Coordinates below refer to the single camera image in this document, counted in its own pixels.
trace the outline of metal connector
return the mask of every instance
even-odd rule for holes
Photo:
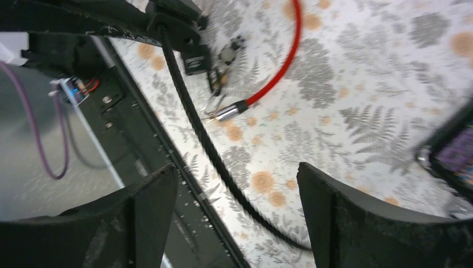
[[[226,96],[227,96],[226,94],[221,96],[219,101],[217,102],[217,104],[212,108],[212,111],[209,111],[209,107],[211,106],[212,102],[214,101],[215,98],[217,98],[217,96],[212,95],[209,99],[209,102],[207,103],[207,105],[204,108],[204,113],[206,115],[208,115],[209,117],[215,117],[215,115],[217,113],[217,110],[219,109],[222,102],[225,100]]]
[[[227,106],[215,113],[214,118],[220,122],[227,121],[240,114],[240,110],[235,104]]]

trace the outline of black cable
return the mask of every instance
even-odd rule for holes
[[[77,158],[79,159],[79,161],[84,166],[86,166],[90,169],[106,169],[107,168],[106,164],[104,164],[104,165],[92,164],[91,162],[89,162],[89,160],[87,160],[84,157],[84,155],[80,151],[79,146],[77,144],[77,141],[74,137],[74,130],[73,130],[73,127],[72,127],[70,115],[66,111],[66,109],[63,109],[62,112],[64,113],[64,120],[66,121],[66,128],[67,128],[67,134],[69,135],[69,142],[71,143],[71,147],[73,148],[73,151],[74,151],[75,155],[77,156]]]
[[[212,94],[212,96],[218,96],[221,93],[221,88],[219,89],[214,88],[214,82],[212,81],[211,73],[212,73],[211,70],[207,70],[207,81],[209,82],[210,94]]]
[[[215,77],[216,82],[218,83],[219,89],[217,89],[218,94],[214,94],[214,96],[218,96],[221,93],[221,89],[223,88],[222,76],[218,68],[215,68]]]
[[[184,83],[184,79],[182,78],[181,71],[179,70],[179,66],[177,64],[176,57],[174,52],[172,51],[172,46],[169,42],[169,34],[165,26],[160,26],[159,31],[162,37],[162,49],[163,53],[167,62],[167,66],[169,68],[169,72],[172,77],[172,81],[174,82],[174,86],[176,87],[177,93],[179,94],[179,98],[181,99],[182,106],[186,111],[187,117],[199,138],[202,147],[204,148],[205,152],[207,153],[210,161],[212,162],[213,166],[216,168],[217,172],[220,174],[222,181],[225,183],[226,187],[230,190],[233,197],[240,203],[243,209],[248,212],[248,214],[255,219],[259,224],[261,224],[264,228],[269,230],[273,233],[276,237],[280,238],[281,240],[285,241],[289,245],[306,250],[311,251],[309,247],[301,245],[300,243],[294,241],[287,235],[283,234],[278,228],[276,228],[273,224],[271,224],[268,220],[266,220],[248,201],[245,197],[243,192],[238,188],[237,184],[233,180],[230,175],[230,172],[226,169],[225,164],[223,163],[222,159],[220,158],[217,149],[215,148],[212,140],[210,139],[209,135],[205,131],[205,127],[200,121],[199,114],[195,109],[195,106],[192,102],[191,96],[189,95],[189,91],[187,90],[186,84]]]

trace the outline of black braided cable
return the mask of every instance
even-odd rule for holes
[[[177,64],[176,57],[174,52],[172,51],[171,44],[169,42],[169,35],[168,31],[165,26],[160,26],[159,31],[162,37],[162,49],[163,53],[167,62],[167,67],[169,68],[169,72],[171,73],[172,81],[174,82],[174,86],[176,87],[177,93],[179,94],[179,98],[181,99],[182,106],[186,111],[187,117],[189,118],[189,122],[191,123],[197,137],[199,138],[202,147],[204,148],[205,152],[207,153],[210,161],[212,162],[213,166],[216,168],[217,172],[220,174],[222,181],[225,183],[226,187],[230,190],[233,197],[242,205],[243,209],[259,224],[261,224],[264,228],[269,230],[273,233],[276,237],[280,238],[281,240],[285,241],[289,245],[299,248],[305,251],[311,251],[311,249],[307,246],[301,245],[300,243],[296,242],[292,238],[288,237],[287,235],[283,234],[278,228],[276,228],[273,224],[271,224],[268,220],[266,220],[248,201],[245,197],[243,192],[238,188],[237,184],[233,180],[230,175],[230,172],[226,169],[225,164],[223,163],[222,159],[220,158],[217,149],[215,148],[212,140],[210,139],[208,133],[205,130],[204,125],[202,124],[199,114],[192,102],[191,96],[189,95],[189,91],[187,90],[186,84],[184,83],[184,79],[182,78],[181,72],[179,70],[179,66]]]

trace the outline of red cable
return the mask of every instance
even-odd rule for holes
[[[260,91],[256,92],[255,95],[251,96],[246,100],[248,106],[254,104],[261,98],[263,98],[266,93],[268,93],[274,86],[283,78],[286,74],[289,66],[291,66],[292,60],[296,56],[297,49],[299,48],[299,43],[301,41],[301,30],[302,30],[302,11],[301,11],[301,4],[299,0],[292,0],[292,4],[294,10],[296,11],[296,33],[294,35],[294,42],[292,44],[292,48],[289,52],[289,55],[286,58],[286,61],[282,65],[281,69],[278,73],[269,81],[267,85],[265,85]]]
[[[90,93],[90,92],[94,91],[94,90],[99,86],[99,84],[100,84],[100,80],[97,79],[97,80],[95,81],[95,85],[94,85],[91,89],[87,90],[86,92],[87,92],[87,93]]]
[[[87,87],[90,86],[94,80],[95,80],[95,78],[92,78],[92,79],[87,83],[87,85],[85,85],[85,86],[77,93],[77,95],[79,95],[79,94],[82,93],[82,92],[87,92]]]

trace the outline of fern leaf pattern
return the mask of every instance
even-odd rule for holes
[[[230,67],[229,86],[240,85],[242,77],[248,71],[248,55],[246,48],[242,48],[241,52],[236,56],[234,64]]]
[[[387,109],[385,113],[384,110],[383,106],[374,109],[365,106],[342,109],[339,113],[344,118],[346,129],[351,130],[351,144],[363,145],[355,154],[368,155],[359,165],[378,162],[389,165],[391,173],[400,170],[405,175],[413,160],[412,148],[407,145],[408,127],[402,124],[401,130],[396,133],[394,109]]]
[[[335,101],[330,81],[334,71],[327,56],[329,51],[318,39],[305,39],[300,44],[304,56],[296,56],[287,78],[298,83],[301,98],[312,102],[313,108],[327,108]]]
[[[210,19],[219,23],[223,28],[222,33],[228,38],[239,31],[243,22],[243,16],[235,1],[215,1]]]
[[[296,164],[314,159],[312,148],[308,146],[314,144],[309,131],[303,130],[297,122],[292,122],[284,127],[284,135],[290,144],[280,153],[280,160]]]
[[[249,187],[248,177],[250,172],[247,164],[250,162],[250,154],[244,147],[232,146],[230,150],[222,154],[222,159],[227,164],[238,187],[242,190]]]
[[[395,97],[411,92],[406,81],[410,76],[408,64],[401,62],[399,55],[388,52],[384,26],[377,25],[363,35],[356,25],[348,23],[336,42],[345,49],[344,55],[348,60],[365,66],[367,74],[382,79],[377,82],[379,94]]]
[[[335,161],[335,159],[339,157],[342,159],[345,165],[350,168],[352,165],[349,159],[350,153],[344,151],[343,144],[341,142],[334,143],[330,141],[330,137],[334,134],[321,131],[316,126],[313,126],[313,130],[317,134],[318,145],[320,149],[327,150],[329,152],[329,157],[332,161]]]

